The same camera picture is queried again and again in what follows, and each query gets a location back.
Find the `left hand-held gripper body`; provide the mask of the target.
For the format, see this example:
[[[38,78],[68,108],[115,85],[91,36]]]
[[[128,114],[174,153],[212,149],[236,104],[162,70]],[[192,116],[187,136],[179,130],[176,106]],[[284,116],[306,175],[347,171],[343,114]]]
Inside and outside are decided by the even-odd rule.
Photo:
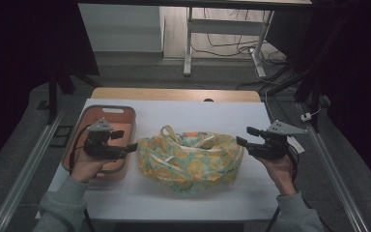
[[[110,133],[115,130],[104,118],[88,126],[86,131],[88,135],[84,141],[83,150],[88,156],[100,160],[124,160],[126,158],[125,147],[108,144],[108,141],[112,140]]]

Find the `person's right hand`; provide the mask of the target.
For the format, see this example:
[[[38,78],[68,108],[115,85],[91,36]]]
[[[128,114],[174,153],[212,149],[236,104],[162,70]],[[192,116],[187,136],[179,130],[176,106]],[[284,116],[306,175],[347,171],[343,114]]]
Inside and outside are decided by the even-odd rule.
[[[293,164],[287,156],[276,160],[258,158],[258,161],[266,167],[269,176],[273,180],[281,196],[297,193],[292,180]]]

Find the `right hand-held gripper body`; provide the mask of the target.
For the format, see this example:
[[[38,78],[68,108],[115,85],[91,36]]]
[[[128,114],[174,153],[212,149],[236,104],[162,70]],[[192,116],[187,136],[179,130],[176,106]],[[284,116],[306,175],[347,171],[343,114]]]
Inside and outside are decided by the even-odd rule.
[[[280,160],[289,153],[287,137],[294,134],[307,133],[307,130],[275,121],[266,130],[263,144],[248,143],[247,152],[256,158]]]

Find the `yellow floral fabric bag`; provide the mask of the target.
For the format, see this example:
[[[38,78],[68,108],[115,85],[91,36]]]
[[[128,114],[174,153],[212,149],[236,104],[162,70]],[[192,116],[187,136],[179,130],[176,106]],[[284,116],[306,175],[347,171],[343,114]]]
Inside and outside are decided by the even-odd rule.
[[[138,140],[140,172],[173,191],[195,194],[235,182],[244,150],[231,135],[210,131],[176,133],[165,126]]]

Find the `aluminium rail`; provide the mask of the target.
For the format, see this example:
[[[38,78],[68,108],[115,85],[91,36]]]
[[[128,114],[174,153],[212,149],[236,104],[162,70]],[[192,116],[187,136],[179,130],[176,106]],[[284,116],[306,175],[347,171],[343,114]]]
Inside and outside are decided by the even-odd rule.
[[[32,149],[28,159],[22,166],[17,175],[13,186],[0,206],[0,232],[5,232],[11,222],[14,212],[18,207],[23,194],[27,190],[32,177],[34,176],[49,143],[56,132],[60,122],[65,115],[65,110],[61,109],[50,124],[44,127],[37,143]]]
[[[318,134],[309,121],[302,122],[306,127],[312,143],[319,155],[319,158],[327,171],[328,177],[342,202],[344,211],[355,232],[369,232],[369,228],[361,214],[360,209],[350,191],[348,190],[343,178],[341,177],[322,136]]]

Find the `white metal desk frame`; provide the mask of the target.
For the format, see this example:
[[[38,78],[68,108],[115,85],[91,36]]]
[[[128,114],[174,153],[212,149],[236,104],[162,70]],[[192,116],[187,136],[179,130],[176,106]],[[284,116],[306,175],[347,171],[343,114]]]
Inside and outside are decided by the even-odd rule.
[[[266,72],[260,61],[259,55],[262,51],[262,45],[271,25],[273,11],[264,11],[264,18],[261,21],[240,21],[229,19],[208,19],[194,18],[193,8],[187,8],[186,14],[186,44],[185,44],[185,62],[184,76],[191,75],[191,41],[193,34],[216,34],[216,35],[241,35],[254,36],[258,39],[257,44],[250,48],[249,55],[255,66],[256,74],[259,77],[265,77]]]

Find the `pink plastic basket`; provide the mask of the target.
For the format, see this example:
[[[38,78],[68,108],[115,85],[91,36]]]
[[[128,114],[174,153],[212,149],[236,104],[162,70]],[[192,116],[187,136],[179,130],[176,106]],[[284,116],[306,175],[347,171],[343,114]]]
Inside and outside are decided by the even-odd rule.
[[[67,152],[64,154],[62,165],[70,171],[70,165],[77,158],[79,152],[83,150],[84,141],[87,138],[87,127],[94,124],[97,120],[104,118],[115,131],[124,131],[123,138],[109,140],[112,146],[127,147],[133,144],[135,132],[135,111],[129,106],[115,105],[91,105],[86,107],[76,124],[73,136],[69,142]],[[97,174],[98,179],[122,180],[128,172],[129,154],[125,159],[115,159],[114,162],[106,164]]]

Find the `white power strip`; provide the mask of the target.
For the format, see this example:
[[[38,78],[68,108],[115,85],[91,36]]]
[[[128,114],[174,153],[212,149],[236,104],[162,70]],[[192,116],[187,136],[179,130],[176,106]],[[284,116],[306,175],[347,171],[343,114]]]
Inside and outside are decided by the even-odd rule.
[[[299,142],[292,136],[287,137],[288,143],[299,153],[303,154],[304,153],[304,148],[299,144]]]

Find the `person's left hand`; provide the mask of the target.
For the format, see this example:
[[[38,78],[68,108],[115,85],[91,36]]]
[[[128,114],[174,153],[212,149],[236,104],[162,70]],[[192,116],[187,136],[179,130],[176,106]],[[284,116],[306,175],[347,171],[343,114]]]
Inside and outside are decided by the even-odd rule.
[[[87,184],[109,162],[111,162],[111,159],[96,159],[81,150],[75,159],[71,178],[77,182]]]

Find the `wooden table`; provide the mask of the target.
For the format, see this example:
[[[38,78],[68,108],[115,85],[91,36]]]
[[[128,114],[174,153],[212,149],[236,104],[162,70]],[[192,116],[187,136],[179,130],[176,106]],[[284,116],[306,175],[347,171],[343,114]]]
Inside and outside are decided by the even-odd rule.
[[[255,91],[197,90],[197,89],[151,89],[151,88],[96,88],[92,99],[140,100],[140,101],[187,101],[187,102],[260,102]]]

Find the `black metal stand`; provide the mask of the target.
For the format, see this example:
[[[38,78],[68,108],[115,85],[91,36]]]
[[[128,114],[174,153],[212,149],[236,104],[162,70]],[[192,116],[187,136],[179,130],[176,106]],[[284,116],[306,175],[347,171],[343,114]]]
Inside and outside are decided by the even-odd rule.
[[[91,79],[88,75],[78,71],[75,68],[70,66],[55,66],[48,77],[49,116],[47,123],[49,125],[54,122],[58,114],[57,88],[60,88],[63,94],[72,95],[75,91],[75,86],[71,80],[73,76],[94,88],[100,87],[100,84],[98,84],[95,80]]]
[[[320,111],[320,96],[321,96],[321,65],[310,65],[305,71],[289,77],[276,87],[270,88],[266,92],[266,96],[273,96],[282,90],[292,87],[299,83],[300,86],[294,94],[295,102],[305,102],[308,97],[311,97],[309,123],[315,131],[319,131],[318,113]]]

